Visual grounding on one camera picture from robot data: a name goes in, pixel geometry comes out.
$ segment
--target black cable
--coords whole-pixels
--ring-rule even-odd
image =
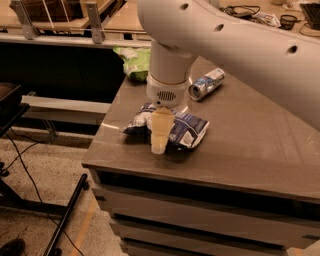
[[[255,15],[260,11],[260,6],[258,5],[229,5],[225,8],[220,8],[220,10],[230,16],[234,16],[240,13],[239,11],[235,10],[237,8],[242,8],[244,10],[250,11],[252,13],[251,15]]]
[[[32,139],[32,138],[30,138],[29,136],[26,136],[26,135],[24,135],[24,134],[17,134],[17,133],[12,129],[12,127],[10,128],[10,131],[11,131],[15,136],[23,137],[23,138],[26,138],[26,139],[28,139],[28,140],[31,140],[31,141],[33,141],[33,142],[37,142],[37,143],[40,143],[40,144],[46,143],[46,141],[37,141],[37,140]]]
[[[38,198],[39,198],[39,200],[40,200],[40,203],[42,203],[43,204],[43,201],[42,201],[42,198],[41,198],[41,196],[40,196],[40,193],[39,193],[39,190],[38,190],[38,187],[37,187],[37,185],[36,185],[36,183],[35,183],[35,181],[33,180],[33,178],[32,178],[32,176],[30,175],[30,173],[29,173],[29,171],[28,171],[28,169],[27,169],[27,166],[25,165],[25,163],[24,163],[24,161],[23,161],[23,159],[22,159],[22,153],[20,153],[20,151],[19,151],[19,149],[18,149],[18,147],[17,147],[17,145],[16,145],[16,143],[13,141],[13,139],[6,133],[6,136],[8,137],[8,139],[11,141],[11,143],[13,144],[13,146],[14,146],[14,148],[16,149],[16,151],[17,151],[17,153],[18,153],[18,156],[16,157],[16,159],[20,159],[20,162],[21,162],[21,164],[22,164],[22,166],[23,166],[23,169],[25,170],[25,172],[27,173],[27,175],[28,175],[28,177],[30,178],[30,180],[31,180],[31,182],[32,182],[32,184],[33,184],[33,186],[34,186],[34,188],[35,188],[35,191],[36,191],[36,193],[37,193],[37,196],[38,196]],[[26,152],[30,147],[32,147],[32,146],[34,146],[34,145],[36,145],[36,144],[39,144],[39,143],[41,143],[41,142],[38,142],[38,141],[36,141],[34,144],[32,144],[31,146],[29,146],[29,147],[27,147],[24,151],[23,151],[23,153],[24,152]],[[48,218],[55,224],[55,225],[59,225],[57,222],[55,222],[55,220],[49,215],[49,213],[47,213],[47,216],[48,216]],[[64,231],[64,230],[62,230],[62,232],[65,234],[65,236],[68,238],[68,240],[69,240],[69,242],[72,244],[72,246],[82,255],[82,256],[84,256],[84,254],[80,251],[80,249],[73,243],[73,241],[71,240],[71,238],[69,237],[69,235]]]
[[[305,28],[305,27],[307,27],[307,28],[309,28],[309,29],[312,29],[311,27],[310,27],[310,24],[309,23],[304,23],[303,25],[302,25],[302,27],[299,29],[299,33],[301,34],[301,35],[304,35],[304,36],[310,36],[310,37],[320,37],[320,31],[319,31],[319,34],[318,35],[311,35],[311,34],[306,34],[306,33],[304,33],[302,30],[303,30],[303,28]]]

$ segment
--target metal stand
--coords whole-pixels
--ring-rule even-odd
[[[11,127],[11,125],[20,118],[27,110],[29,105],[21,103],[15,111],[10,114],[10,118],[5,121],[3,124],[0,123],[0,137],[2,137],[6,131]],[[55,229],[54,234],[52,235],[51,241],[44,253],[44,256],[57,256],[61,255],[61,250],[55,248],[61,233],[67,221],[70,217],[70,214],[76,204],[81,189],[88,189],[88,183],[86,182],[88,175],[82,174],[77,187],[75,188],[69,203],[67,206],[48,204],[43,202],[35,202],[21,198],[13,189],[11,189],[0,177],[0,207],[15,208],[19,210],[26,210],[32,212],[52,214],[55,216],[60,216],[60,221]]]

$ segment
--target crumpled plastic bag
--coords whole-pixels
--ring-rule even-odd
[[[156,106],[152,103],[145,103],[122,132],[130,135],[139,135],[144,134],[146,128],[152,132],[151,114],[156,109]],[[170,131],[168,143],[188,149],[195,148],[203,139],[209,126],[209,121],[175,110],[172,110],[172,113],[175,116],[174,126]]]
[[[123,72],[132,80],[147,80],[150,62],[150,48],[115,46],[113,51],[124,61]]]

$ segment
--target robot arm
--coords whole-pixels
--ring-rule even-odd
[[[233,18],[203,0],[138,0],[138,15],[154,39],[147,94],[159,107],[181,102],[200,55],[320,130],[319,41]]]

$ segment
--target floor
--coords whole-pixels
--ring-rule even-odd
[[[9,130],[7,134],[16,143],[20,152],[31,146],[22,154],[22,159],[42,200],[47,203],[67,205],[83,173],[88,174],[89,185],[93,182],[88,170],[81,166],[81,160],[94,136],[90,133],[92,131],[89,135],[59,132],[51,143],[45,129],[13,127],[13,131]],[[44,143],[35,144],[33,140]],[[17,151],[6,136],[0,139],[0,145],[0,161],[8,166],[17,158]],[[22,198],[39,201],[36,190],[19,159],[9,168],[9,172],[10,175],[3,179],[11,188]],[[119,237],[113,234],[108,224],[109,218],[107,212],[99,209],[91,190],[83,190],[65,232],[83,255],[125,256],[127,254],[120,248]],[[19,237],[26,243],[23,255],[41,256],[54,230],[55,224],[46,215],[0,208],[0,246]],[[64,234],[59,240],[58,247],[62,249],[64,256],[81,255]]]

